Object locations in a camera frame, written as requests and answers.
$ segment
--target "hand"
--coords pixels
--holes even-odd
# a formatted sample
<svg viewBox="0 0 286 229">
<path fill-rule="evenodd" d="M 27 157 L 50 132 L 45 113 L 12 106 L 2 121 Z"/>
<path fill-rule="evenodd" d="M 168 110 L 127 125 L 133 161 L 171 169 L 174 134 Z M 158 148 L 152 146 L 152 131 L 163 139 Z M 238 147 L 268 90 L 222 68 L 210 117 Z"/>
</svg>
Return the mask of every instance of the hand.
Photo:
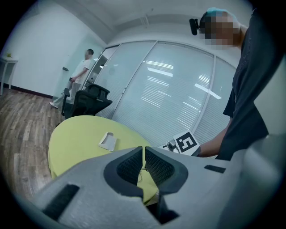
<svg viewBox="0 0 286 229">
<path fill-rule="evenodd" d="M 75 82 L 76 81 L 76 77 L 72 77 L 71 78 L 71 82 L 73 83 L 73 82 Z"/>
</svg>

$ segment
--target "ceiling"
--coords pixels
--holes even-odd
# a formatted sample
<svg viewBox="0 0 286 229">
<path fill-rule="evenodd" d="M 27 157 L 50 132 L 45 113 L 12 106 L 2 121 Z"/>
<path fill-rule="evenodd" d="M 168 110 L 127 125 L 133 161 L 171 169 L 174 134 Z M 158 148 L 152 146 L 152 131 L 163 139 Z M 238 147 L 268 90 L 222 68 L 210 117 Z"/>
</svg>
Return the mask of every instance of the ceiling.
<svg viewBox="0 0 286 229">
<path fill-rule="evenodd" d="M 225 8 L 245 25 L 251 6 L 241 0 L 54 0 L 90 27 L 105 43 L 131 27 L 157 23 L 188 24 L 209 7 Z"/>
</svg>

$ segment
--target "black baseboard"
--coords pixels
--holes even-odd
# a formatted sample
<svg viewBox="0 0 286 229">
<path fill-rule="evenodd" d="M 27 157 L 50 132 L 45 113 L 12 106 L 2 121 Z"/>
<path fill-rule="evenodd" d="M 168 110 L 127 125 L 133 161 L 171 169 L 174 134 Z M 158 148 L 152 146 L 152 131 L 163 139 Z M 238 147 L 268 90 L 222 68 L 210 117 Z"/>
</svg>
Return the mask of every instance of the black baseboard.
<svg viewBox="0 0 286 229">
<path fill-rule="evenodd" d="M 8 88 L 9 84 L 3 84 L 3 87 L 4 88 Z M 19 87 L 13 86 L 13 85 L 11 86 L 11 89 L 16 90 L 16 91 L 25 92 L 25 93 L 32 94 L 32 95 L 38 95 L 38 96 L 45 97 L 45 98 L 53 98 L 52 95 L 46 95 L 46 94 L 39 93 L 39 92 L 36 92 L 36 91 L 31 91 L 31 90 L 28 90 L 28 89 L 25 89 L 25 88 L 19 88 Z"/>
</svg>

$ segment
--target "window blinds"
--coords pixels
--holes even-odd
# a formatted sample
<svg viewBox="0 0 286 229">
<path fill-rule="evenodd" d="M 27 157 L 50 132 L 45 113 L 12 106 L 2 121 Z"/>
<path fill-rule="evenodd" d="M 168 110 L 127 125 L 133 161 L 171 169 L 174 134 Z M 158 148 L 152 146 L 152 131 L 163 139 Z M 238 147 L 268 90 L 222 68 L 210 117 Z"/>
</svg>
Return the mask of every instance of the window blinds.
<svg viewBox="0 0 286 229">
<path fill-rule="evenodd" d="M 216 57 L 214 82 L 206 109 L 202 114 L 194 136 L 199 144 L 213 139 L 228 124 L 229 117 L 223 114 L 232 89 L 232 79 L 236 69 Z"/>
<path fill-rule="evenodd" d="M 153 45 L 154 42 L 131 42 L 120 45 L 115 51 L 95 82 L 110 91 L 107 98 L 113 103 L 97 116 L 108 119 L 112 117 L 124 88 Z"/>
<path fill-rule="evenodd" d="M 188 46 L 157 43 L 112 117 L 152 146 L 193 128 L 210 86 L 214 58 Z"/>
</svg>

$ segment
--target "yellow round table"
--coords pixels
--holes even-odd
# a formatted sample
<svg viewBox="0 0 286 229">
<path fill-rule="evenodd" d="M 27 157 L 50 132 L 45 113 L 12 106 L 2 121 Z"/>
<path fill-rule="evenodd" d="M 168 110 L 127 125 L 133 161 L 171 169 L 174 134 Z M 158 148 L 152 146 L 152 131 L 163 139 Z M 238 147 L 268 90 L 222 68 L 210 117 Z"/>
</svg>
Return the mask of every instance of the yellow round table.
<svg viewBox="0 0 286 229">
<path fill-rule="evenodd" d="M 117 138 L 116 152 L 121 149 L 143 146 L 143 167 L 145 146 L 150 144 L 138 133 L 110 119 L 97 116 L 76 116 L 59 124 L 49 142 L 49 167 L 52 178 L 56 178 L 75 164 L 92 157 L 113 153 L 98 146 L 106 132 Z M 140 172 L 137 186 L 143 189 L 143 201 L 150 200 L 158 191 L 148 172 Z"/>
</svg>

